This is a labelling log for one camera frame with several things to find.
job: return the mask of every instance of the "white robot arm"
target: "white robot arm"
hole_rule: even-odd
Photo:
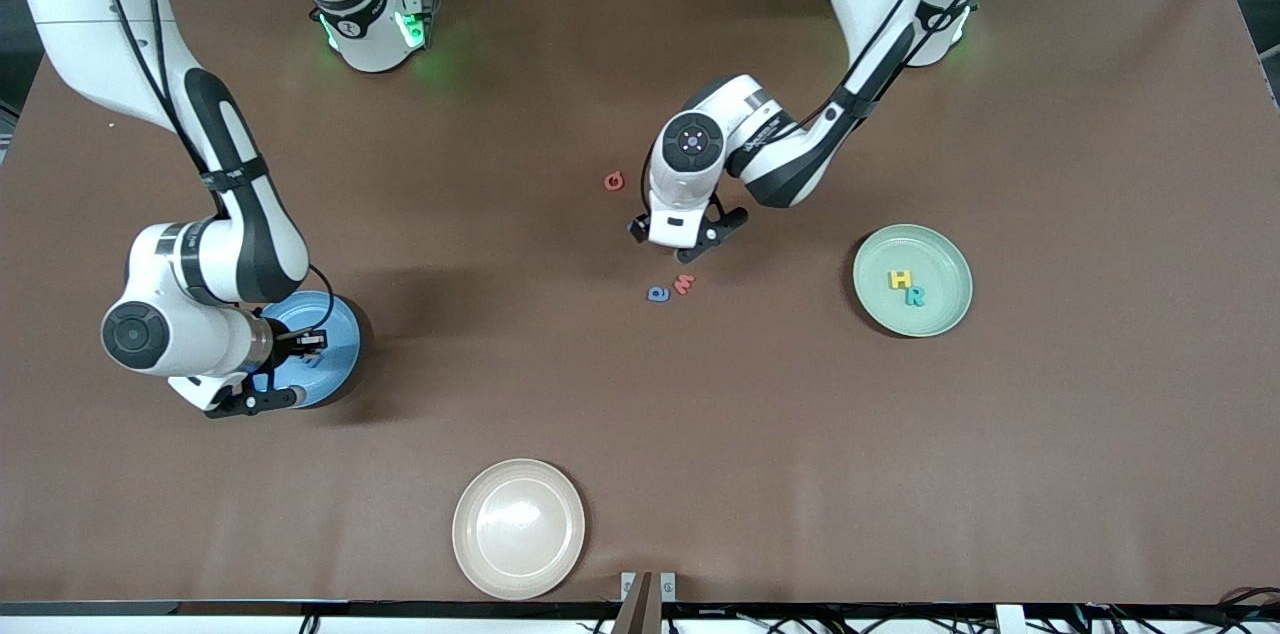
[[[850,67],[836,91],[804,122],[750,76],[714,81],[690,97],[649,152],[648,211],[631,223],[637,241],[673,247],[687,264],[721,245],[745,209],[726,213],[721,174],[740,178],[764,206],[804,201],[845,138],[870,115],[905,65],[941,59],[960,38],[969,0],[831,0]],[[805,124],[813,119],[813,124]],[[718,211],[707,215],[708,206]]]
[[[310,268],[306,245],[230,92],[183,44],[169,0],[27,1],[61,78],[108,109],[178,133],[218,210],[200,222],[142,229],[124,293],[102,319],[109,355],[134,371],[168,377],[210,416],[306,401],[300,387],[275,389],[273,373],[292,355],[315,356],[324,333],[289,332],[237,306],[293,293]],[[383,63],[407,55],[381,49],[389,53]],[[268,375],[268,391],[253,391],[252,374]]]

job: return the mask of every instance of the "brown tablecloth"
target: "brown tablecloth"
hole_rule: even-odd
[[[659,306],[682,269],[623,232],[646,147],[722,74],[822,101],[827,1],[444,0],[429,54],[366,76],[306,0],[174,0],[374,330],[347,398],[223,421],[99,343],[133,236],[204,190],[45,67],[0,168],[0,598],[483,598],[449,521],[516,456],[586,501],[549,599],[641,567],[704,601],[1274,581],[1280,119],[1234,0],[980,3]],[[937,339],[852,304],[855,242],[896,222],[973,268]]]

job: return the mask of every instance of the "metal bracket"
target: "metal bracket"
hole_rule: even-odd
[[[625,585],[626,597],[622,598],[618,617],[613,620],[614,634],[660,634],[662,601],[658,598],[657,578],[652,571],[631,574],[631,584],[634,585]]]
[[[996,629],[1000,634],[1027,634],[1023,605],[996,605]]]
[[[627,592],[631,590],[631,584],[634,584],[635,580],[636,580],[636,573],[635,571],[623,571],[622,573],[622,594],[618,598],[621,598],[621,599],[626,599],[627,598]],[[659,588],[662,590],[662,601],[664,601],[664,602],[678,601],[678,599],[676,599],[676,573],[675,571],[663,571],[662,575],[659,575],[658,584],[659,584]]]

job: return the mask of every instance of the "white plate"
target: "white plate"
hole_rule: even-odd
[[[568,576],[582,553],[586,514],[554,466],[512,459],[485,469],[453,511],[462,574],[499,599],[531,599]]]

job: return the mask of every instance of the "plate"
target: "plate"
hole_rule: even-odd
[[[453,556],[462,574],[499,599],[531,599],[557,588],[577,564],[585,534],[577,489],[532,459],[481,471],[453,512]]]
[[[909,273],[909,286],[904,273]],[[969,311],[973,274],[960,250],[941,233],[892,224],[859,247],[854,291],[867,314],[890,332],[936,337]]]
[[[328,293],[305,289],[293,292],[282,302],[266,305],[262,316],[275,319],[296,332],[319,321],[328,307]],[[320,351],[320,356],[310,361],[291,356],[275,368],[276,388],[294,386],[306,392],[294,407],[315,406],[333,396],[355,371],[356,360],[360,359],[360,323],[356,320],[356,311],[342,297],[334,297],[333,311],[329,311],[329,319],[320,328],[329,339],[329,346]],[[253,384],[265,389],[266,375],[255,375]]]

